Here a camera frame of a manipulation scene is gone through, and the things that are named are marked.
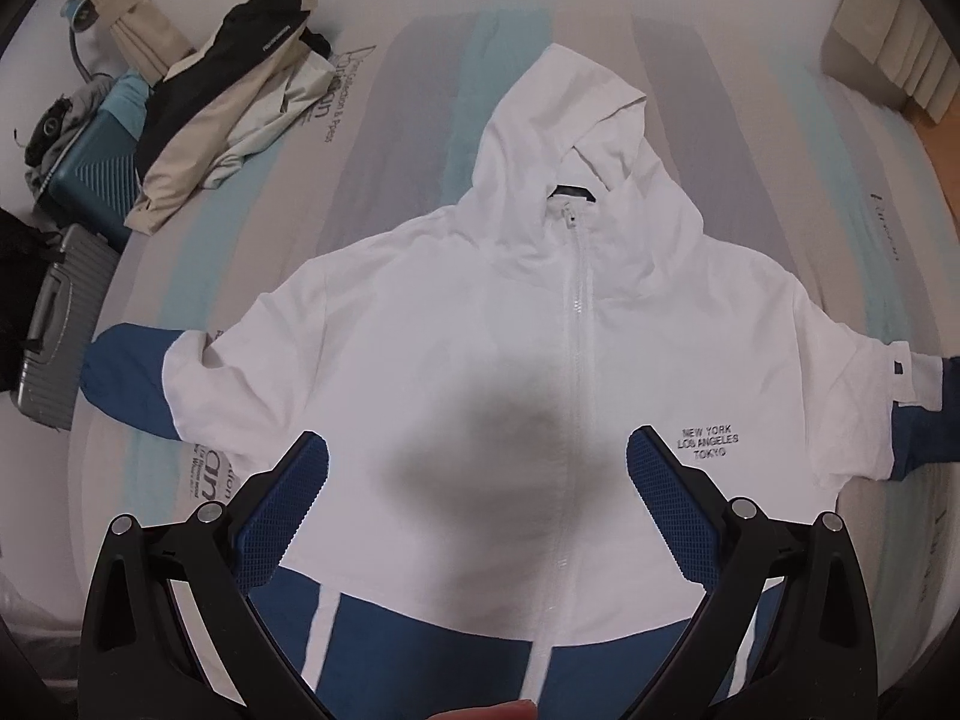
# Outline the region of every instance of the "suitcase handle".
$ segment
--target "suitcase handle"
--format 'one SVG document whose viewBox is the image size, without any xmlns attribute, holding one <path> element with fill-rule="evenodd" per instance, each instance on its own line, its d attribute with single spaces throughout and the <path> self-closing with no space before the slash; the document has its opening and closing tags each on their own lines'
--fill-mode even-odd
<svg viewBox="0 0 960 720">
<path fill-rule="evenodd" d="M 70 279 L 58 269 L 51 268 L 43 279 L 34 315 L 27 332 L 27 351 L 37 356 L 37 362 L 50 362 L 56 353 L 70 313 L 73 289 Z"/>
</svg>

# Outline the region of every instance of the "curtain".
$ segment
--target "curtain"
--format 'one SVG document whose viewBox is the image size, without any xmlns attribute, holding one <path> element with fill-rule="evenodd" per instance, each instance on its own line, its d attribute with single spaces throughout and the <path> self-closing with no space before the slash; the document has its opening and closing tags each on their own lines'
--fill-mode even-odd
<svg viewBox="0 0 960 720">
<path fill-rule="evenodd" d="M 150 0 L 93 0 L 120 52 L 151 86 L 192 47 Z"/>
<path fill-rule="evenodd" d="M 920 0 L 843 0 L 837 33 L 934 122 L 960 89 L 960 64 Z"/>
</svg>

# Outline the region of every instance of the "blue sleeve cuff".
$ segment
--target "blue sleeve cuff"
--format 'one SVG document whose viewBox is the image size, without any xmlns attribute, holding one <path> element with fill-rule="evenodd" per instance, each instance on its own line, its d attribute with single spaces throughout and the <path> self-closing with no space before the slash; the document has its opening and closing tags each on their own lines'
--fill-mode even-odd
<svg viewBox="0 0 960 720">
<path fill-rule="evenodd" d="M 100 333 L 83 359 L 83 395 L 120 422 L 179 440 L 163 394 L 163 359 L 183 333 L 136 324 L 118 324 Z"/>
<path fill-rule="evenodd" d="M 944 359 L 943 405 L 939 412 L 894 403 L 890 415 L 894 469 L 901 480 L 928 463 L 960 460 L 960 357 Z"/>
</svg>

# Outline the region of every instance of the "black bag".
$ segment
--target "black bag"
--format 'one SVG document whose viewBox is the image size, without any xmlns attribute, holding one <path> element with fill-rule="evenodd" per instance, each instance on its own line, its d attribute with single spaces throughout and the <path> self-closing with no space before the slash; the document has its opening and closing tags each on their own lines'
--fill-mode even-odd
<svg viewBox="0 0 960 720">
<path fill-rule="evenodd" d="M 56 259 L 43 233 L 0 209 L 0 392 L 16 389 L 37 295 Z"/>
</svg>

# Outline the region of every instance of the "jacket zipper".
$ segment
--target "jacket zipper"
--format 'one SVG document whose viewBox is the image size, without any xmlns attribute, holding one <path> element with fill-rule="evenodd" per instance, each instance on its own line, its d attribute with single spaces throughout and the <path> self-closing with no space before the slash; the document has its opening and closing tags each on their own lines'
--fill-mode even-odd
<svg viewBox="0 0 960 720">
<path fill-rule="evenodd" d="M 563 206 L 563 220 L 573 242 L 573 279 L 569 300 L 570 329 L 570 411 L 565 464 L 562 469 L 557 536 L 550 556 L 550 576 L 547 578 L 544 603 L 539 614 L 530 664 L 524 680 L 522 698 L 536 699 L 544 683 L 550 654 L 565 619 L 568 603 L 568 570 L 570 562 L 570 530 L 573 521 L 572 503 L 576 497 L 577 466 L 584 447 L 584 313 L 586 312 L 587 268 L 584 262 L 583 239 L 577 224 L 576 211 L 570 203 Z"/>
</svg>

